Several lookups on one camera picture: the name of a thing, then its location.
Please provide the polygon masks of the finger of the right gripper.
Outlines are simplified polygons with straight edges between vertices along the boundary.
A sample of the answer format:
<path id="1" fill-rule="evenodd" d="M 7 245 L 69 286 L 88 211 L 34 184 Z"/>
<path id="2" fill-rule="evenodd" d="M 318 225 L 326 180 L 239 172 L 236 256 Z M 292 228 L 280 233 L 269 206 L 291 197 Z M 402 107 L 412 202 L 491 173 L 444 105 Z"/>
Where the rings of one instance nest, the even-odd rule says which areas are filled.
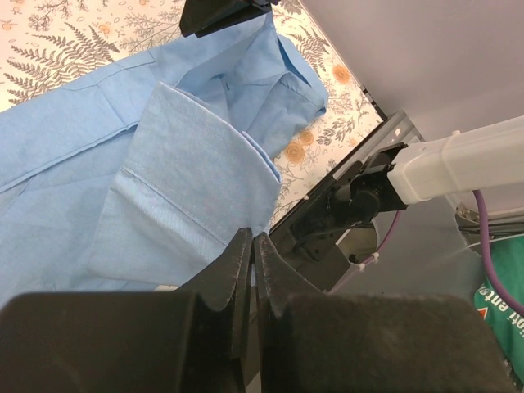
<path id="1" fill-rule="evenodd" d="M 273 0 L 187 0 L 179 21 L 183 37 L 198 38 L 272 11 Z"/>

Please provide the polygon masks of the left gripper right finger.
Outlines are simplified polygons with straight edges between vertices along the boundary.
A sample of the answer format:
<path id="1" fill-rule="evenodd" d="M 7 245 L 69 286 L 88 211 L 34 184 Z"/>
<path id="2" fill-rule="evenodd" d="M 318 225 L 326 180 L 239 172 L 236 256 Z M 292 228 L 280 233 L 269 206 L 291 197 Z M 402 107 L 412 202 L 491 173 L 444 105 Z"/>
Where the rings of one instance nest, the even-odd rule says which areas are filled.
<path id="1" fill-rule="evenodd" d="M 512 392 L 501 349 L 454 296 L 338 296 L 253 241 L 264 392 Z"/>

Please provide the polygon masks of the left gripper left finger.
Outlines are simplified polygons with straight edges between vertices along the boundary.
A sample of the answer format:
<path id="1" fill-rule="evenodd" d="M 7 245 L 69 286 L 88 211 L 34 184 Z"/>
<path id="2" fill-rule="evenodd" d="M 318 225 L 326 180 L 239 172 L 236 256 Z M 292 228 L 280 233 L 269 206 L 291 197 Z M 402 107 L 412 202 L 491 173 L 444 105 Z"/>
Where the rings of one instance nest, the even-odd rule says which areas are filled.
<path id="1" fill-rule="evenodd" d="M 27 293 L 1 312 L 4 392 L 243 392 L 250 229 L 174 291 Z"/>

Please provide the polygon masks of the light blue long sleeve shirt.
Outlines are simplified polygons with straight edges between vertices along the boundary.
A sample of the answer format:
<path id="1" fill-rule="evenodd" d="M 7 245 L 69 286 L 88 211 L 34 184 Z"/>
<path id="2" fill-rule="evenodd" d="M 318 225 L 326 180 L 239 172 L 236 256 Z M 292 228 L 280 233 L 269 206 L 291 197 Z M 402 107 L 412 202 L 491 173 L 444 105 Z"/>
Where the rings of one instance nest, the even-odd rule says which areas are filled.
<path id="1" fill-rule="evenodd" d="M 328 92 L 266 15 L 1 114 L 1 300 L 179 286 L 269 229 L 273 165 Z"/>

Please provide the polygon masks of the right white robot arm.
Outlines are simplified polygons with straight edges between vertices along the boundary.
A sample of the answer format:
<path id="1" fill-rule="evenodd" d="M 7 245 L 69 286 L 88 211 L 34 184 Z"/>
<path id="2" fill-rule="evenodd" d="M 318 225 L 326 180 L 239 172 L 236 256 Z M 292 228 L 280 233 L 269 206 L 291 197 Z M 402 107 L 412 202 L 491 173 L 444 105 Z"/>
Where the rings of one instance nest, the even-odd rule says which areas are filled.
<path id="1" fill-rule="evenodd" d="M 272 11 L 278 1 L 186 1 L 183 37 L 201 38 Z M 356 174 L 332 180 L 290 216 L 293 252 L 320 261 L 347 229 L 380 212 L 456 192 L 523 182 L 523 116 L 433 142 L 398 143 L 356 161 Z"/>

